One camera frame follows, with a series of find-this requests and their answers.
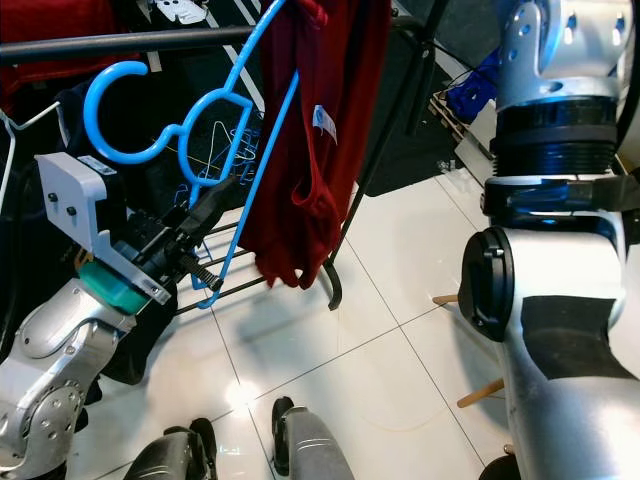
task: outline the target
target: clothes rack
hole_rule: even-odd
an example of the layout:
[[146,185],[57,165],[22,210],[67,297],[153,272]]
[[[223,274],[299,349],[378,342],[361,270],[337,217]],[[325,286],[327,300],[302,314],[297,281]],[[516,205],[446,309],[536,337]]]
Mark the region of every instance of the clothes rack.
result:
[[[335,310],[342,301],[342,285],[340,276],[335,267],[335,260],[340,251],[341,245],[353,222],[356,212],[364,197],[367,187],[374,177],[376,168],[382,159],[385,147],[392,132],[397,126],[400,114],[400,105],[404,103],[412,94],[408,88],[414,75],[420,73],[418,92],[415,103],[426,106],[424,92],[429,91],[431,82],[432,65],[435,61],[435,51],[433,39],[435,28],[439,19],[444,13],[444,7],[448,0],[436,0],[436,5],[432,9],[426,23],[413,16],[397,16],[394,11],[391,19],[391,30],[402,32],[403,37],[410,43],[413,54],[409,65],[405,71],[400,88],[395,96],[393,107],[387,115],[381,134],[376,139],[373,153],[365,168],[361,172],[358,182],[358,191],[349,208],[347,217],[342,226],[340,242],[323,267],[327,273],[331,284],[329,309]],[[144,53],[150,51],[180,50],[191,48],[204,48],[211,46],[222,46],[234,43],[242,43],[249,37],[253,28],[246,27],[222,27],[216,29],[184,29],[160,32],[127,33],[113,35],[97,35],[89,37],[63,38],[53,40],[38,40],[20,43],[0,44],[0,66],[18,65],[22,63],[32,63],[50,60],[61,60],[80,57],[92,57],[105,54],[125,54]],[[229,225],[214,228],[210,233],[219,233],[230,230],[237,226],[237,222]],[[234,253],[233,257],[246,255],[247,251],[240,250]],[[225,258],[214,259],[206,266],[216,265],[224,262]],[[247,283],[231,288],[220,293],[219,298],[232,295],[246,288],[264,282],[264,278],[256,278]],[[180,308],[176,314],[182,314],[198,306],[198,303]]]

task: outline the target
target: white tile floor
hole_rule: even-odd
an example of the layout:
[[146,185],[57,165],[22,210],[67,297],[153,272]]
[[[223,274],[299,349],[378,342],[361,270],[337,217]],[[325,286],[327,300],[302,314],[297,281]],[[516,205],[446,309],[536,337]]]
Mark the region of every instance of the white tile floor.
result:
[[[275,480],[270,411],[285,394],[324,419],[356,478],[478,478],[509,442],[504,397],[464,410],[455,402],[501,376],[496,353],[431,298],[457,292],[467,239],[487,226],[480,194],[462,170],[365,197],[337,260],[344,300],[334,312],[320,277],[307,291],[256,286],[176,319],[142,384],[101,381],[105,398],[88,407],[68,478],[122,479],[164,428],[206,416],[221,480]],[[222,253],[230,235],[207,244]],[[630,261],[635,291],[639,253]],[[237,259],[225,288],[253,278],[252,261]],[[181,305],[203,298],[183,282]],[[634,331],[625,312],[612,342],[639,374]]]

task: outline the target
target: tile grout line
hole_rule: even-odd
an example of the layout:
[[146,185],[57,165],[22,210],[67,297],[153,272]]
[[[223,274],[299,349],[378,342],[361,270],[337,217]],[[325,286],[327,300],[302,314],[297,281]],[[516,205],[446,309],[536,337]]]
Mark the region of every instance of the tile grout line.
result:
[[321,364],[316,365],[315,367],[310,368],[309,370],[307,370],[307,371],[305,371],[305,372],[303,372],[303,373],[301,373],[301,374],[299,374],[299,375],[296,375],[296,376],[295,376],[295,377],[293,377],[292,379],[287,380],[286,382],[283,382],[283,383],[281,383],[281,384],[279,384],[279,385],[276,385],[276,386],[275,386],[275,387],[273,387],[273,388],[270,388],[270,389],[269,389],[269,390],[267,390],[266,392],[261,393],[261,394],[260,394],[260,395],[258,395],[256,398],[254,398],[254,401],[255,401],[255,400],[260,400],[261,398],[266,397],[267,395],[269,395],[269,394],[271,394],[271,393],[275,392],[276,390],[278,390],[278,389],[280,389],[280,388],[282,388],[282,387],[284,387],[284,386],[286,386],[286,385],[289,385],[290,383],[295,382],[296,380],[299,380],[300,378],[304,377],[306,374],[311,373],[311,372],[313,372],[313,371],[315,371],[315,370],[318,370],[319,368],[322,368],[322,367],[324,367],[324,366],[326,366],[326,365],[328,365],[328,364],[332,363],[333,361],[338,360],[339,358],[342,358],[342,357],[344,357],[345,355],[348,355],[348,354],[350,354],[350,353],[354,352],[355,350],[357,350],[357,349],[359,349],[359,348],[361,348],[361,347],[364,347],[365,345],[368,345],[369,343],[371,343],[371,342],[373,342],[373,341],[375,341],[375,340],[378,340],[379,338],[381,338],[381,337],[383,337],[383,336],[387,335],[388,333],[391,333],[391,332],[393,332],[393,331],[395,331],[395,330],[398,330],[399,328],[400,328],[400,326],[399,326],[399,325],[398,325],[398,326],[396,326],[396,327],[390,328],[389,330],[387,330],[387,331],[385,331],[385,332],[382,332],[382,333],[380,333],[380,334],[376,335],[376,336],[375,336],[375,337],[373,337],[373,338],[370,338],[370,339],[369,339],[369,340],[367,340],[366,342],[363,342],[363,343],[361,343],[360,345],[356,345],[355,347],[350,348],[349,350],[346,350],[346,351],[344,351],[344,352],[342,352],[342,353],[340,353],[340,354],[336,355],[335,357],[330,358],[329,360],[326,360],[326,361],[322,362]]
[[476,225],[471,221],[471,219],[469,217],[467,217],[467,214],[464,213],[464,210],[462,210],[462,207],[460,207],[460,205],[458,205],[458,202],[456,202],[453,197],[449,194],[449,192],[447,191],[446,188],[444,188],[444,185],[442,185],[440,183],[440,180],[438,180],[438,177],[435,177],[436,182],[438,182],[438,185],[440,185],[440,188],[442,188],[442,190],[444,190],[444,193],[447,194],[447,197],[449,197],[449,200],[451,200],[453,202],[453,204],[456,206],[456,208],[458,209],[458,211],[462,214],[462,216],[464,218],[467,219],[467,222],[469,222],[469,224],[471,224],[471,227],[476,231],[479,232],[480,230],[478,230],[478,228],[476,227]]
[[351,249],[351,251],[353,252],[353,254],[356,256],[356,259],[358,260],[358,263],[360,264],[360,266],[362,267],[362,269],[364,270],[364,273],[367,274],[367,278],[369,279],[369,281],[371,282],[371,285],[373,285],[373,288],[376,289],[376,292],[378,292],[378,295],[380,296],[380,298],[382,299],[382,303],[384,303],[384,306],[387,307],[387,310],[389,311],[389,313],[391,314],[391,316],[393,317],[393,319],[396,321],[396,323],[398,324],[398,327],[400,326],[400,322],[398,321],[398,319],[396,318],[396,316],[394,315],[394,313],[391,311],[391,307],[389,307],[389,304],[387,303],[387,300],[384,298],[384,296],[382,295],[382,293],[380,292],[380,289],[378,288],[378,285],[376,285],[376,282],[373,281],[373,278],[371,278],[371,274],[369,273],[369,271],[367,270],[367,268],[364,266],[364,263],[362,262],[362,260],[360,259],[360,256],[358,255],[358,252],[356,252],[356,249],[353,248],[353,245],[351,245],[351,242],[349,241],[349,239],[347,237],[344,238],[345,242],[347,242],[347,245],[349,245],[349,248]]
[[430,308],[429,310],[427,310],[426,312],[422,312],[421,314],[416,315],[415,317],[410,318],[409,320],[406,320],[406,321],[404,321],[404,322],[400,323],[400,326],[401,326],[401,327],[404,327],[405,325],[408,325],[409,323],[413,322],[414,320],[417,320],[417,319],[419,319],[420,317],[424,317],[425,315],[427,315],[427,314],[429,314],[429,313],[435,312],[437,309],[442,308],[442,307],[444,307],[444,305],[436,305],[436,304],[434,304],[434,306],[433,306],[433,307],[431,307],[431,308]]
[[422,358],[420,358],[420,355],[418,355],[418,351],[416,350],[416,348],[414,347],[413,343],[411,343],[411,340],[409,340],[409,337],[407,336],[407,333],[404,331],[403,328],[400,328],[400,331],[402,332],[402,335],[404,335],[404,338],[407,340],[407,343],[409,344],[409,346],[411,347],[411,350],[413,350],[414,355],[416,356],[416,358],[418,359],[418,361],[420,362],[420,365],[422,365],[422,368],[424,369],[424,371],[427,373],[427,376],[429,377],[429,379],[431,380],[431,382],[433,383],[433,385],[436,387],[436,390],[438,391],[438,394],[440,394],[440,397],[442,398],[442,401],[444,402],[444,404],[447,407],[447,410],[449,410],[449,412],[451,413],[451,416],[453,417],[453,419],[456,421],[456,423],[458,424],[458,427],[460,428],[460,430],[462,431],[462,433],[464,434],[465,438],[467,439],[467,442],[469,442],[469,445],[471,446],[471,448],[473,449],[474,453],[476,454],[476,456],[478,457],[478,460],[480,460],[480,463],[482,464],[483,467],[486,467],[484,461],[482,460],[482,457],[480,456],[480,454],[478,453],[478,450],[476,450],[475,445],[473,444],[473,442],[471,441],[471,439],[469,438],[469,435],[467,434],[467,431],[462,427],[462,424],[460,423],[460,421],[458,420],[458,417],[456,416],[455,413],[453,413],[453,409],[449,406],[449,402],[447,402],[447,399],[444,397],[443,393],[440,391],[440,388],[438,387],[438,384],[436,383],[436,381],[433,379],[433,377],[431,376],[431,374],[429,373],[429,370],[427,369],[427,366],[424,364],[424,362],[422,361]]
[[[216,322],[216,327],[218,327],[218,333],[220,333],[220,338],[222,339],[222,344],[224,345],[224,349],[227,352],[227,357],[229,358],[229,363],[231,363],[231,368],[233,369],[233,374],[236,376],[236,381],[238,382],[238,386],[240,388],[242,388],[242,383],[240,382],[240,376],[238,375],[238,370],[236,370],[236,365],[235,365],[235,363],[233,363],[233,358],[231,358],[231,352],[229,351],[229,347],[227,346],[227,341],[224,339],[224,335],[222,334],[222,329],[220,328],[220,322],[218,322],[218,317],[216,317],[216,314],[213,311],[213,305],[209,307],[209,310],[211,310],[211,315],[213,316],[213,320]],[[273,470],[271,469],[271,461],[269,460],[269,455],[267,454],[267,449],[265,448],[264,443],[262,442],[262,437],[260,437],[260,432],[258,432],[258,426],[256,425],[256,422],[255,422],[255,420],[253,418],[253,414],[251,413],[251,409],[249,408],[249,405],[245,405],[245,408],[247,409],[247,412],[249,412],[249,418],[251,418],[251,424],[253,425],[253,430],[256,432],[256,435],[258,436],[258,442],[260,442],[260,447],[262,448],[262,453],[264,454],[264,458],[267,461],[267,465],[269,467],[269,471],[271,472],[271,477],[273,478],[273,480],[276,480],[275,474],[273,473]]]
[[[382,297],[382,294],[380,293],[380,290],[378,290],[378,286],[375,284],[375,282],[373,281],[373,279],[371,278],[371,276],[369,275],[369,272],[367,272],[367,269],[365,268],[365,266],[362,264],[362,261],[360,260],[360,257],[358,256],[358,253],[355,251],[355,249],[351,246],[351,243],[349,243],[349,239],[345,238],[345,240],[347,241],[347,243],[349,244],[349,246],[351,247],[351,250],[353,251],[354,255],[356,256],[356,258],[358,259],[358,262],[360,262],[360,265],[362,265],[362,268],[364,269],[364,271],[366,272],[367,276],[369,277],[369,280],[371,281],[371,283],[373,283],[373,286],[375,287],[376,291],[378,292],[378,295],[380,295],[380,297],[382,298],[382,301],[384,302],[384,304],[387,306],[387,309],[389,310],[389,312],[391,313],[391,316],[393,316],[394,320],[396,321],[396,323],[398,324],[398,328],[400,329],[400,331],[402,332],[402,335],[404,335],[404,338],[406,339],[407,343],[409,344],[409,347],[411,348],[411,350],[413,351],[413,354],[416,356],[416,358],[418,359],[418,361],[420,362],[420,365],[422,365],[422,368],[424,369],[424,371],[426,372],[427,376],[429,377],[429,380],[431,380],[431,383],[433,383],[433,386],[436,387],[436,390],[438,392],[438,394],[440,395],[440,397],[442,398],[442,401],[444,402],[445,406],[447,407],[447,409],[449,410],[449,412],[451,413],[451,416],[453,417],[453,419],[455,420],[455,422],[458,424],[458,427],[460,428],[460,430],[462,431],[462,433],[464,434],[465,438],[467,439],[467,442],[469,442],[469,445],[471,446],[471,448],[473,449],[474,453],[476,454],[476,456],[478,457],[478,460],[480,460],[480,463],[483,466],[486,466],[484,464],[484,462],[482,461],[482,458],[480,457],[480,454],[478,453],[478,451],[476,450],[475,445],[473,445],[473,442],[471,441],[471,439],[469,438],[469,435],[467,435],[467,432],[465,431],[464,428],[462,428],[462,425],[460,424],[460,422],[458,421],[458,417],[456,417],[456,415],[453,413],[453,410],[451,409],[451,407],[449,407],[449,403],[447,402],[447,399],[444,397],[444,395],[442,394],[442,392],[440,391],[440,388],[438,388],[438,384],[433,380],[433,377],[431,376],[431,374],[429,373],[429,370],[427,369],[426,365],[424,364],[424,362],[422,361],[422,359],[420,358],[420,355],[418,355],[418,352],[416,351],[415,347],[413,346],[413,344],[411,343],[411,340],[409,340],[409,337],[407,336],[407,334],[405,333],[404,329],[402,328],[402,326],[400,325],[400,322],[398,322],[398,319],[396,318],[396,316],[393,314],[393,312],[391,311],[391,308],[389,308],[389,305],[387,304],[387,302],[385,301],[384,297]],[[436,308],[431,309],[430,311],[436,310],[437,308],[439,308],[440,306],[436,306]]]

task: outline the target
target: red shirt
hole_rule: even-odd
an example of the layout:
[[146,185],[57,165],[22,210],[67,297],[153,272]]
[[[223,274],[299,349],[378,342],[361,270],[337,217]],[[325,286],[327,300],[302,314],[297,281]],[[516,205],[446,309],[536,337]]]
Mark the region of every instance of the red shirt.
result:
[[[390,0],[290,0],[261,40],[262,147],[295,69],[300,72],[240,241],[256,253],[270,285],[280,277],[308,288],[340,238],[364,157],[390,11]],[[313,126],[316,106],[335,122],[337,142]]]
[[[0,0],[2,43],[123,31],[109,0]],[[10,109],[10,95],[23,84],[99,71],[123,58],[126,57],[106,55],[2,67],[0,104],[3,109]]]

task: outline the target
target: white tag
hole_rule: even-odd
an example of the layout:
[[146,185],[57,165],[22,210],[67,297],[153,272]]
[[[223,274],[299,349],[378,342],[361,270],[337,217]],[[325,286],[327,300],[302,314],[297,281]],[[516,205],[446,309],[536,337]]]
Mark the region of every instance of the white tag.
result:
[[313,126],[323,129],[328,132],[331,137],[333,137],[333,141],[338,144],[338,137],[336,135],[336,123],[333,121],[333,118],[329,116],[327,112],[324,111],[322,105],[316,105],[313,109]]

